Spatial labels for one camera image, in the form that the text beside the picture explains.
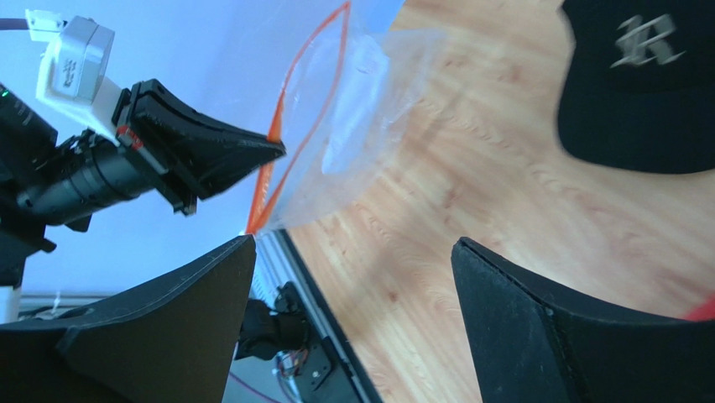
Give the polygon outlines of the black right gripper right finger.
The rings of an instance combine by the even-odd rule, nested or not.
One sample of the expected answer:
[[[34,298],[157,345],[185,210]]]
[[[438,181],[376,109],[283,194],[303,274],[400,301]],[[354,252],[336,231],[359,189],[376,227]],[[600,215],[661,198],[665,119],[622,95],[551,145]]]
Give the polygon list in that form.
[[[451,268],[484,401],[713,401],[713,321],[603,301],[467,237]]]

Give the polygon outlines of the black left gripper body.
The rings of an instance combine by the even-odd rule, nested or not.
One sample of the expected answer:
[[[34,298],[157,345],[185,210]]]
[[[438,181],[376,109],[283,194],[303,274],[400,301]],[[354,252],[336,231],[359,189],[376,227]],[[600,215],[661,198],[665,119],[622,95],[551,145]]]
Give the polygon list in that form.
[[[116,108],[122,126],[113,144],[91,129],[64,143],[57,132],[5,86],[1,88],[1,283],[21,285],[29,256],[51,253],[48,226],[87,231],[94,213],[166,187],[138,135],[138,102],[167,93],[159,83],[123,89]]]

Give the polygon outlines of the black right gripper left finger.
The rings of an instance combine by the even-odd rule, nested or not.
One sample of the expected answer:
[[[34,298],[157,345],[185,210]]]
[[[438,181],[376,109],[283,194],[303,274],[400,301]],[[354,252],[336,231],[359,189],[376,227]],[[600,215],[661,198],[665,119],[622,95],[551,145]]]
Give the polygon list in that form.
[[[59,318],[2,325],[2,401],[221,401],[255,260],[239,236]]]

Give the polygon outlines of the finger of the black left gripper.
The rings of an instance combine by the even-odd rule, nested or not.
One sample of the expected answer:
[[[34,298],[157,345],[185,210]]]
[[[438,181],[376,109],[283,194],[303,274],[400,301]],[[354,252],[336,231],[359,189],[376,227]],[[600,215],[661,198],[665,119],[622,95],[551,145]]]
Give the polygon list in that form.
[[[121,154],[186,216],[286,154],[282,142],[199,113],[156,79],[121,90],[114,123]]]

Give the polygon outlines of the clear orange zip top bag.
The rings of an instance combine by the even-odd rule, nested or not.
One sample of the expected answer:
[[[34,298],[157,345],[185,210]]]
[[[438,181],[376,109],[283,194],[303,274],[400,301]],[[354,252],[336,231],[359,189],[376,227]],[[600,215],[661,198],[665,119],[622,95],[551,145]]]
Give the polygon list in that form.
[[[284,157],[258,172],[246,230],[314,222],[356,201],[384,171],[444,42],[436,29],[372,33],[346,1],[298,50],[268,138]]]

